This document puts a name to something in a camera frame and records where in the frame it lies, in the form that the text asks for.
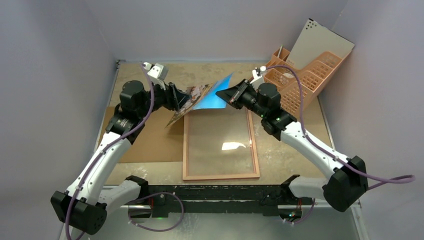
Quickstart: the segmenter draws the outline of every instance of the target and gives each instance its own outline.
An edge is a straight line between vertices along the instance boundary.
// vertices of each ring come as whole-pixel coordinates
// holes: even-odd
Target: white board
[[[303,69],[325,51],[344,58],[354,46],[347,39],[308,19],[286,62],[296,69]]]

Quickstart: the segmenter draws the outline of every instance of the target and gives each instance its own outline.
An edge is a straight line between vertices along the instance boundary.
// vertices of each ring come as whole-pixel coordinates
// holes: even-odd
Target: photo
[[[214,84],[205,84],[205,85],[199,85],[199,86],[191,86],[188,87],[185,91],[186,93],[191,95],[191,99],[188,100],[179,111],[177,111],[171,118],[171,120],[166,125],[166,128],[174,124],[176,121],[178,121],[180,118],[182,118],[186,113],[190,112],[192,108],[202,100],[206,94],[211,90],[211,88],[214,86]]]

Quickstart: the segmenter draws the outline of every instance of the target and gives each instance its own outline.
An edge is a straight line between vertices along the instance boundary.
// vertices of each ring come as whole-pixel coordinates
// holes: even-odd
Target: blue sheet
[[[219,98],[215,93],[227,89],[230,85],[230,79],[233,76],[233,73],[226,76],[224,79],[217,81],[213,87],[210,89],[209,93],[204,96],[198,104],[193,107],[193,110],[197,109],[224,109],[226,107],[226,102]]]

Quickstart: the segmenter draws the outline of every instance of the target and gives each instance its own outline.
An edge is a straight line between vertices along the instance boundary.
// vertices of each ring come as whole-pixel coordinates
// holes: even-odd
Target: white wall
[[[86,0],[115,57],[257,61],[291,49],[306,20],[333,26],[347,0]]]
[[[0,3],[0,234],[57,239],[50,205],[93,152],[115,60],[83,0]]]
[[[418,0],[349,0],[334,28],[356,44],[322,95],[336,148],[371,174],[417,177],[361,198],[373,240],[424,235],[423,9]]]

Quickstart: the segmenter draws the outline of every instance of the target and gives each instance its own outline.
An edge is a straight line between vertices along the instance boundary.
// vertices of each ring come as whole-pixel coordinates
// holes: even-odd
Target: cable
[[[169,228],[166,228],[166,229],[153,229],[153,228],[150,228],[150,227],[146,227],[146,226],[143,226],[143,225],[140,225],[140,224],[138,224],[138,223],[136,223],[136,222],[134,222],[132,219],[131,219],[131,216],[130,216],[130,211],[128,211],[128,218],[129,218],[129,224],[131,223],[131,224],[133,224],[134,226],[136,226],[136,227],[139,227],[139,228],[142,228],[142,229],[145,229],[145,230],[149,230],[149,231],[152,231],[152,232],[159,232],[159,233],[161,233],[161,232],[166,232],[166,231],[169,231],[169,230],[172,230],[172,229],[174,229],[174,228],[176,228],[182,221],[183,221],[183,216],[184,216],[184,206],[183,206],[183,202],[181,201],[181,199],[180,198],[178,198],[176,195],[174,195],[174,194],[172,194],[172,193],[170,193],[170,192],[166,192],[166,191],[163,191],[163,192],[158,192],[158,193],[153,193],[153,194],[151,194],[151,195],[148,195],[148,196],[145,196],[145,197],[142,197],[142,198],[140,198],[140,199],[137,199],[137,200],[135,200],[135,201],[143,201],[143,200],[145,200],[145,199],[148,199],[148,198],[151,198],[151,197],[154,197],[154,196],[157,196],[157,195],[162,195],[162,194],[165,194],[165,195],[171,195],[171,196],[173,196],[175,199],[177,199],[178,200],[178,202],[179,202],[179,205],[181,206],[181,216],[179,217],[179,219],[178,219],[178,221],[173,225],[173,226],[171,226],[171,227],[169,227]]]
[[[300,218],[298,221],[292,221],[291,224],[295,225],[295,224],[300,224],[301,222],[305,221],[307,218],[309,218],[309,216],[312,213],[312,210],[314,209],[315,206],[315,198],[312,199],[312,204],[310,205],[309,210],[307,211],[307,213],[305,214],[304,217]]]
[[[343,164],[345,167],[347,167],[349,170],[351,170],[352,172],[361,175],[363,177],[372,179],[372,180],[376,180],[379,181],[380,183],[377,183],[375,185],[372,185],[368,188],[368,190],[371,189],[375,189],[377,187],[380,187],[381,185],[384,184],[408,184],[411,183],[413,181],[415,181],[415,176],[414,175],[402,175],[402,176],[397,176],[397,177],[393,177],[390,179],[386,179],[386,178],[382,178],[382,177],[378,177],[378,176],[373,176],[373,175],[369,175],[365,172],[359,171],[355,168],[353,168],[352,166],[350,166],[349,164],[347,164],[346,162],[342,161],[340,158],[338,158],[336,155],[332,154],[331,152],[325,150],[324,148],[322,148],[321,146],[319,146],[318,144],[316,144],[307,134],[306,129],[305,129],[305,123],[304,123],[304,117],[303,117],[303,106],[304,106],[304,98],[303,98],[303,93],[302,93],[302,83],[298,77],[298,75],[296,74],[296,72],[291,68],[288,67],[286,65],[275,65],[275,66],[269,66],[266,69],[274,69],[274,68],[283,68],[283,69],[287,69],[291,72],[291,74],[296,78],[297,81],[297,85],[299,86],[299,93],[300,93],[300,114],[299,114],[299,121],[300,121],[300,126],[302,128],[302,132],[305,136],[305,138],[317,149],[319,149],[321,152],[327,154],[328,156],[330,156],[332,159],[337,160],[339,163]]]
[[[84,175],[81,177],[81,181],[79,181],[79,183],[78,183],[78,188],[75,189],[75,192],[73,193],[72,198],[70,199],[70,203],[69,203],[69,206],[67,207],[67,211],[66,211],[65,231],[66,231],[67,240],[72,240],[71,234],[70,234],[70,231],[69,231],[69,223],[70,223],[70,219],[71,219],[72,206],[74,205],[74,202],[77,198],[78,193],[80,192],[81,187],[83,186],[84,182],[86,181],[86,178],[89,176],[89,174],[92,171],[92,169],[94,168],[94,166],[97,164],[99,159],[103,156],[103,154],[106,154],[106,151],[110,147],[115,145],[120,140],[125,139],[129,135],[133,134],[139,128],[141,128],[145,124],[147,119],[150,117],[150,114],[152,114],[152,112],[153,112],[153,106],[154,106],[154,101],[155,101],[155,92],[153,91],[153,83],[152,83],[152,80],[150,79],[150,76],[148,75],[147,71],[145,70],[145,68],[142,65],[140,65],[140,67],[141,67],[141,70],[144,73],[144,76],[147,79],[148,85],[150,86],[150,107],[148,109],[148,112],[147,112],[146,116],[143,118],[143,120],[135,128],[133,128],[131,131],[127,132],[126,134],[120,136],[119,138],[115,139],[114,141],[112,141],[111,143],[106,145],[103,148],[103,150],[101,150],[100,153],[95,157],[95,159],[90,164],[90,166],[88,166],[87,171],[85,171]],[[85,232],[82,232],[75,240],[80,240],[83,237],[84,233]]]
[[[302,211],[302,198],[299,198],[299,203],[298,203],[298,205],[299,205],[300,210]]]

